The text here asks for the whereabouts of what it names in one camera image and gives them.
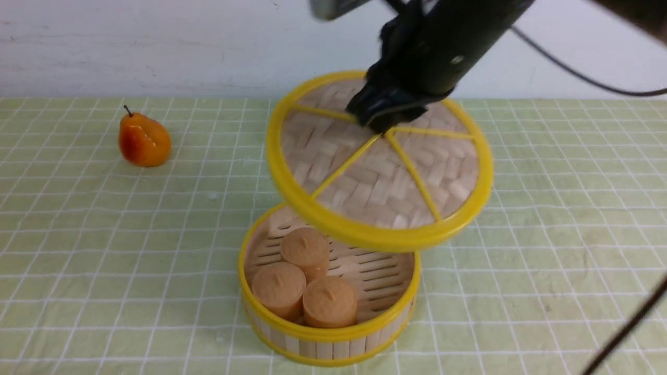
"table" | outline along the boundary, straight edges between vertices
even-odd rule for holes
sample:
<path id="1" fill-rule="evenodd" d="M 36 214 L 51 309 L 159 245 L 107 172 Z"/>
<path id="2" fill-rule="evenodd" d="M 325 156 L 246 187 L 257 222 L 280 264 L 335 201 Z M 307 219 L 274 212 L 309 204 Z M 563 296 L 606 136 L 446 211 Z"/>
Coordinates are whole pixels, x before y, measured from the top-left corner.
<path id="1" fill-rule="evenodd" d="M 666 271 L 667 101 L 460 103 L 494 154 L 486 209 L 422 254 L 390 349 L 320 369 L 239 305 L 242 238 L 281 201 L 274 99 L 0 99 L 0 374 L 577 375 Z M 167 164 L 122 159 L 123 104 L 170 131 Z M 666 373 L 665 317 L 600 373 Z"/>

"bamboo steamer lid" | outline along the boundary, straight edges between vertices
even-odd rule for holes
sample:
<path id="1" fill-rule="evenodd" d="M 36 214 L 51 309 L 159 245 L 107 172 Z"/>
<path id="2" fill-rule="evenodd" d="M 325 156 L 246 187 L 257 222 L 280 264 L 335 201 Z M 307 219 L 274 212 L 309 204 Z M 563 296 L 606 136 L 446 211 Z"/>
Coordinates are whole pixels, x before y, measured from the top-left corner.
<path id="1" fill-rule="evenodd" d="M 325 75 L 281 100 L 266 142 L 275 185 L 303 219 L 350 245 L 385 252 L 437 245 L 486 204 L 488 144 L 448 99 L 383 136 L 359 126 L 344 109 L 363 76 Z"/>

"white wall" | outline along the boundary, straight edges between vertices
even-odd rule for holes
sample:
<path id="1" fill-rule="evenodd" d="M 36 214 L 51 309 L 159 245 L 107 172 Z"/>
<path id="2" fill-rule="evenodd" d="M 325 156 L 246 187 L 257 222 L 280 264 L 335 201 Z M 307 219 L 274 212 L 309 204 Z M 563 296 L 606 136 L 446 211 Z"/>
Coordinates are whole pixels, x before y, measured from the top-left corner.
<path id="1" fill-rule="evenodd" d="M 392 16 L 376 1 L 333 23 L 306 0 L 23 0 L 0 4 L 0 95 L 282 95 L 365 69 Z M 667 47 L 586 0 L 538 0 L 518 25 L 626 89 L 667 86 Z M 455 97 L 609 97 L 508 33 Z"/>

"bamboo steamer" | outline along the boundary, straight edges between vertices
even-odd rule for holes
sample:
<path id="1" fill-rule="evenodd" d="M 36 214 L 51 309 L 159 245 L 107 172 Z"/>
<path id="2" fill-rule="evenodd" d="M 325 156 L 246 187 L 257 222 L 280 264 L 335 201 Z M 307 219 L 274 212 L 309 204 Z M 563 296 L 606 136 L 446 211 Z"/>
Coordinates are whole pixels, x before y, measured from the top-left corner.
<path id="1" fill-rule="evenodd" d="M 315 366 L 354 364 L 394 342 L 416 303 L 419 251 L 470 223 L 492 185 L 488 144 L 453 101 L 431 104 L 380 136 L 344 112 L 363 84 L 361 71 L 324 75 L 278 103 L 266 154 L 285 203 L 258 219 L 239 255 L 241 298 L 255 333 L 282 356 Z M 282 260 L 281 240 L 299 228 L 329 241 L 326 274 L 356 288 L 355 325 L 289 322 L 252 294 L 254 274 Z"/>

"black wire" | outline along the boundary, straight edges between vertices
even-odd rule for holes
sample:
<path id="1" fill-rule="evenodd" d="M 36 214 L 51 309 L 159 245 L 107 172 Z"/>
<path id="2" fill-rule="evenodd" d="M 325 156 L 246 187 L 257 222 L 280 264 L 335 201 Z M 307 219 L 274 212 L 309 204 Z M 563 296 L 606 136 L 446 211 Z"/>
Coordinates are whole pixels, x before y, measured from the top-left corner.
<path id="1" fill-rule="evenodd" d="M 602 348 L 598 355 L 591 361 L 591 363 L 586 367 L 586 370 L 582 372 L 582 375 L 592 375 L 600 367 L 603 361 L 611 354 L 620 344 L 625 340 L 628 335 L 632 332 L 633 329 L 637 327 L 639 323 L 648 315 L 651 310 L 658 304 L 660 299 L 667 292 L 667 275 L 662 280 L 660 285 L 656 290 L 651 294 L 651 297 L 647 299 L 646 302 L 637 310 L 632 319 L 623 326 L 623 328 L 614 335 L 614 337 L 609 340 L 609 342 Z"/>
<path id="2" fill-rule="evenodd" d="M 528 45 L 530 45 L 530 47 L 533 47 L 537 52 L 539 52 L 546 59 L 550 60 L 552 63 L 558 65 L 562 69 L 565 69 L 568 73 L 576 76 L 577 78 L 582 79 L 582 80 L 590 83 L 593 86 L 599 87 L 600 89 L 603 89 L 603 90 L 606 90 L 606 91 L 611 91 L 612 93 L 617 93 L 617 94 L 620 94 L 620 95 L 636 96 L 636 97 L 659 96 L 659 95 L 664 95 L 664 94 L 667 93 L 667 87 L 665 87 L 664 89 L 653 90 L 653 91 L 627 91 L 627 90 L 618 89 L 616 87 L 612 87 L 612 86 L 609 86 L 609 85 L 605 85 L 604 83 L 600 83 L 600 82 L 595 81 L 595 80 L 593 80 L 589 77 L 586 77 L 585 75 L 577 72 L 576 70 L 567 66 L 565 63 L 556 59 L 553 55 L 551 55 L 550 53 L 545 51 L 544 48 L 540 47 L 537 43 L 535 43 L 532 39 L 530 39 L 526 34 L 524 34 L 523 31 L 518 29 L 516 26 L 512 27 L 512 31 L 520 39 L 525 41 Z"/>

